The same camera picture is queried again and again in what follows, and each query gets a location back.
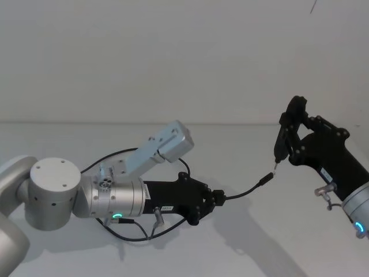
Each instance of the white table surface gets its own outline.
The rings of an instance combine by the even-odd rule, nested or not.
[[[193,178],[212,189],[240,193],[273,169],[277,126],[188,127],[195,148],[184,158]],[[142,144],[160,128],[0,124],[0,162],[21,154],[57,156],[82,169],[110,152]],[[359,150],[354,152],[362,157]],[[183,166],[159,165],[144,179],[175,180],[178,170]],[[369,242],[355,238],[339,208],[329,212],[314,196],[314,189],[322,185],[312,169],[284,162],[271,183],[217,207],[199,226],[186,223],[140,244],[117,240],[93,219],[72,217],[60,230],[38,231],[26,223],[20,207],[11,218],[25,231],[31,248],[12,277],[367,276]],[[165,218],[167,226],[178,220],[174,215]],[[144,215],[138,221],[149,230],[155,220]],[[135,226],[114,229],[141,236]]]

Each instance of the black cable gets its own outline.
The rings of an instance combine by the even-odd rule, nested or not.
[[[81,171],[81,174],[85,173],[86,171],[89,171],[92,167],[94,167],[95,165],[97,165],[97,164],[101,163],[102,161],[104,161],[104,160],[106,160],[106,159],[108,159],[108,158],[110,158],[110,157],[117,156],[117,155],[119,155],[119,154],[123,154],[123,153],[127,153],[127,152],[133,152],[133,151],[136,151],[136,150],[137,150],[137,148],[128,148],[128,149],[124,149],[124,150],[116,151],[116,152],[114,152],[114,153],[111,153],[111,154],[109,154],[109,155],[106,155],[106,156],[102,157],[101,159],[99,159],[99,160],[95,161],[95,162],[94,162],[92,165],[90,165],[89,167],[87,167],[87,168],[83,169],[83,170]]]
[[[106,155],[106,156],[102,157],[101,159],[99,159],[99,160],[95,161],[92,165],[90,165],[90,166],[88,166],[87,168],[83,169],[83,170],[81,171],[81,174],[83,174],[83,173],[85,173],[85,172],[89,171],[92,167],[94,167],[95,165],[97,165],[97,164],[101,163],[102,161],[104,161],[104,160],[106,160],[106,159],[108,159],[108,158],[111,158],[111,157],[113,157],[113,156],[117,156],[117,155],[119,155],[119,154],[127,153],[127,152],[133,152],[133,151],[136,151],[136,150],[137,150],[137,148],[128,148],[128,149],[124,149],[124,150],[116,151],[116,152],[114,152],[114,153],[111,153],[111,154],[109,154],[109,155]],[[186,167],[186,169],[187,169],[187,173],[188,173],[188,175],[191,175],[191,170],[190,170],[189,165],[188,165],[188,164],[187,164],[183,159],[181,159],[181,158],[179,158],[179,159],[178,159],[178,161],[180,161],[181,163],[183,163],[183,165],[184,165],[184,166]]]
[[[127,152],[133,152],[133,151],[136,151],[137,148],[128,148],[128,149],[123,149],[123,150],[120,150],[120,151],[116,151],[114,153],[111,153],[109,155],[106,155],[102,158],[100,158],[99,160],[95,161],[94,163],[92,163],[90,166],[88,166],[87,168],[83,169],[81,171],[81,174],[87,172],[88,170],[90,170],[92,167],[96,166],[97,164],[101,163],[102,161],[108,159],[108,158],[111,158],[113,156],[117,156],[119,154],[123,154],[123,153],[127,153]],[[181,158],[178,159],[181,163],[183,163],[183,165],[187,168],[187,173],[188,175],[191,175],[191,170],[190,170],[190,167],[189,165]],[[105,226],[104,223],[101,221],[101,219],[99,218],[96,218],[96,220],[109,232],[111,233],[112,235],[114,235],[115,237],[119,238],[119,239],[122,239],[124,241],[130,241],[130,242],[139,242],[139,241],[148,241],[150,239],[153,239],[153,238],[159,238],[161,237],[162,235],[165,235],[167,233],[169,233],[170,231],[172,231],[173,229],[177,228],[179,225],[181,225],[182,223],[184,223],[186,220],[185,219],[182,219],[180,220],[178,223],[174,224],[172,227],[162,231],[161,233],[157,234],[157,235],[154,235],[154,232],[155,232],[155,229],[153,229],[152,233],[151,233],[151,236],[148,237],[148,234],[147,232],[145,231],[145,229],[138,223],[136,222],[135,220],[133,221],[133,224],[137,225],[141,231],[143,232],[143,234],[145,235],[145,238],[126,238],[122,235],[119,235],[118,233],[116,233],[115,231],[113,231],[112,229],[110,229],[108,226]]]
[[[130,242],[140,242],[140,241],[147,241],[147,238],[126,238],[122,235],[119,235],[118,233],[116,233],[115,231],[111,230],[109,227],[105,226],[104,223],[101,221],[101,219],[96,218],[96,220],[110,233],[112,234],[114,237],[117,237],[123,241],[130,241]],[[167,233],[169,233],[170,231],[176,229],[178,226],[180,226],[181,224],[183,224],[186,220],[183,218],[181,219],[179,222],[175,223],[172,227],[169,227],[168,229],[162,231],[161,233],[158,233],[157,235],[153,235],[151,239],[153,238],[159,238],[162,235],[165,235]]]
[[[142,232],[143,232],[143,234],[145,235],[146,240],[148,240],[148,239],[149,239],[148,233],[146,233],[145,229],[141,226],[141,224],[139,224],[137,221],[134,221],[134,223],[133,223],[133,224],[137,225],[137,226],[138,226],[138,228],[140,228],[140,229],[141,229],[141,231],[142,231]]]
[[[328,200],[327,210],[331,211],[332,207],[342,207],[342,205],[341,204],[336,204],[336,203],[332,204],[332,202],[330,200]]]
[[[151,235],[150,235],[150,239],[152,239],[154,237],[154,234],[155,234],[155,230],[156,230],[156,227],[154,227],[151,231]]]
[[[179,158],[178,161],[180,161],[181,163],[184,164],[184,166],[187,168],[188,175],[191,176],[191,170],[190,170],[189,165],[183,159],[181,159],[181,158]]]
[[[246,195],[250,194],[251,192],[253,192],[254,190],[256,190],[258,187],[264,186],[266,183],[268,183],[273,178],[274,178],[274,173],[271,172],[271,173],[265,175],[255,186],[253,186],[248,191],[245,191],[245,192],[237,194],[237,195],[228,196],[228,197],[225,198],[225,200],[238,199],[238,198],[241,198],[243,196],[246,196]]]

